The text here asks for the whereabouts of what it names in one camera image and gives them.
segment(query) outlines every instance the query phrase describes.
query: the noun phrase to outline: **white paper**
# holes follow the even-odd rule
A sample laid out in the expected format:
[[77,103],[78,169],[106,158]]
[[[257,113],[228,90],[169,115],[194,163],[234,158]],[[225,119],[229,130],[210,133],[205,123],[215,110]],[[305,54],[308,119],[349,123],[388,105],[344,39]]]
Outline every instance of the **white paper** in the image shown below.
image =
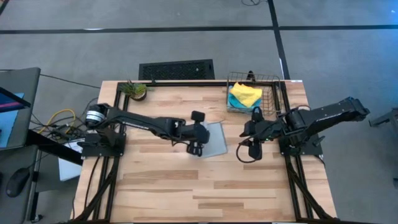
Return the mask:
[[[76,152],[82,151],[82,148],[77,145],[78,142],[84,141],[84,139],[78,139],[73,142],[65,143],[64,146],[73,149]],[[68,162],[64,159],[58,158],[58,164],[60,168],[60,180],[66,181],[72,179],[74,177],[78,177],[81,172],[81,166],[74,164],[72,162]]]

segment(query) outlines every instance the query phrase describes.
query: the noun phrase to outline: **yellow cloth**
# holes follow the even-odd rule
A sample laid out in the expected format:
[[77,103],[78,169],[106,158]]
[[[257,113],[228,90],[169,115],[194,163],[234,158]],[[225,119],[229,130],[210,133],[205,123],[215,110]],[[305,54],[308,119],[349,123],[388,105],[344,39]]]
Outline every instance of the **yellow cloth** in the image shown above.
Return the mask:
[[251,107],[262,96],[262,89],[256,89],[250,86],[235,83],[229,92],[236,97],[246,107]]

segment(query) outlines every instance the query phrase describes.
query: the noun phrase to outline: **plant pot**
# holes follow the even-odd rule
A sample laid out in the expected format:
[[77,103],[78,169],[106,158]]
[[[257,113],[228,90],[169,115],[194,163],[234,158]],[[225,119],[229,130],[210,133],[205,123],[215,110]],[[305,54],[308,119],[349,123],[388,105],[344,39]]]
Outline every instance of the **plant pot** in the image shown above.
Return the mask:
[[130,96],[130,98],[132,98],[135,101],[142,101],[145,98],[147,98],[147,90],[145,90],[145,93],[142,94],[141,96],[134,96],[134,97]]

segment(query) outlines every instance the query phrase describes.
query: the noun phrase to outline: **gray desk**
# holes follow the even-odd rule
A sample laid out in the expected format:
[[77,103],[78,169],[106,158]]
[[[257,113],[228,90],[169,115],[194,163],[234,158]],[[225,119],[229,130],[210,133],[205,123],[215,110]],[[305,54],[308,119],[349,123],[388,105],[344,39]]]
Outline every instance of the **gray desk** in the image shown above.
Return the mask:
[[[35,159],[39,160],[42,157],[40,151],[53,154],[79,165],[83,163],[80,159],[80,153],[29,130],[30,117],[32,116],[39,77],[39,68],[0,72],[0,86],[12,93],[24,93],[23,99],[30,103],[30,108],[18,111],[7,147],[0,148],[0,172],[3,173],[2,184],[0,186],[1,223],[3,223],[3,220],[9,221],[5,223],[20,223],[24,217],[26,217],[26,220],[30,221],[40,220],[38,214],[36,214],[37,201],[40,193],[40,191],[38,191],[40,189],[37,189],[37,181],[40,177],[40,162],[36,162],[34,166],[30,168],[30,179],[20,195],[16,198],[9,198],[4,192],[10,176],[19,168],[27,167],[34,163]],[[52,166],[47,169],[53,169],[54,166],[55,164],[52,164]]]
[[24,93],[24,100],[30,103],[30,108],[18,111],[17,119],[15,120],[11,135],[8,139],[7,147],[0,147],[0,150],[12,149],[25,145],[37,85],[39,84],[39,76],[39,68],[26,68],[10,72],[0,72],[0,86],[11,93]]
[[6,195],[6,185],[11,175],[21,167],[30,166],[36,158],[37,146],[22,147],[0,152],[0,172],[2,181],[0,183],[0,222],[9,224],[20,224],[25,219],[28,198],[34,167],[30,168],[30,177],[24,190],[15,198]]

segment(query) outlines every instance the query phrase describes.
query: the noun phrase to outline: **computer mouse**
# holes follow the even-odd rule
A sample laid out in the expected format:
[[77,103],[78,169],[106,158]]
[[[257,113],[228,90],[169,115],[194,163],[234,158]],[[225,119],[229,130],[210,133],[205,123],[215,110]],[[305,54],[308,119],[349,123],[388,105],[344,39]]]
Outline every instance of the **computer mouse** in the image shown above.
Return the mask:
[[29,168],[20,168],[10,177],[6,186],[8,197],[18,196],[25,187],[30,176]]

